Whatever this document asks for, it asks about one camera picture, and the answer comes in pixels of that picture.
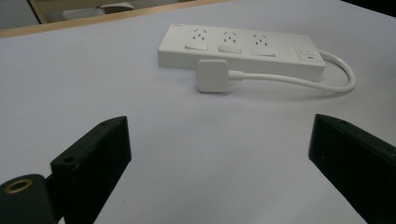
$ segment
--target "white power strip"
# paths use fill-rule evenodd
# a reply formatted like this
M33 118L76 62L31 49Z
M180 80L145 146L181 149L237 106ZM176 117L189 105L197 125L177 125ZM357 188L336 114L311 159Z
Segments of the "white power strip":
M196 69L226 60L231 70L319 81L326 66L307 35L172 24L158 49L162 67Z

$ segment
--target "screw hole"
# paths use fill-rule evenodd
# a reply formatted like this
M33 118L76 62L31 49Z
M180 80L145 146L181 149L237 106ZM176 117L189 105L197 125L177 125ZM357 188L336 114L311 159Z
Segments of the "screw hole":
M74 157L67 157L66 159L64 159L64 162L70 163L70 162L73 162L74 160L75 160Z
M33 184L33 180L32 179L17 180L15 182L9 184L5 188L5 193L13 194L13 193L21 192L21 191L29 188L32 184Z

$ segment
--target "power strip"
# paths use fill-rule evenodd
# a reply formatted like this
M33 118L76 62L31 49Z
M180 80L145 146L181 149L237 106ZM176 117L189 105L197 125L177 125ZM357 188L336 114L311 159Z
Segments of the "power strip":
M195 69L202 59L231 70L319 81L326 66L307 35L172 24L158 49L162 67Z

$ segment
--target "power socket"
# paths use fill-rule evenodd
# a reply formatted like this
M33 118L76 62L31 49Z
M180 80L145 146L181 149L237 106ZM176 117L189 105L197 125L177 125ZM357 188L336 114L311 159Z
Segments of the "power socket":
M158 49L159 65L195 69L202 59L231 70L319 81L326 66L307 35L172 24Z

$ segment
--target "plug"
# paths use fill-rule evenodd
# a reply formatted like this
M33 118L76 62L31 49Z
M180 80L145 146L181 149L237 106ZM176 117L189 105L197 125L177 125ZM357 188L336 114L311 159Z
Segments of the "plug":
M226 60L202 59L196 70L196 85L201 92L224 92L228 89L229 80L243 80L244 73L230 71Z

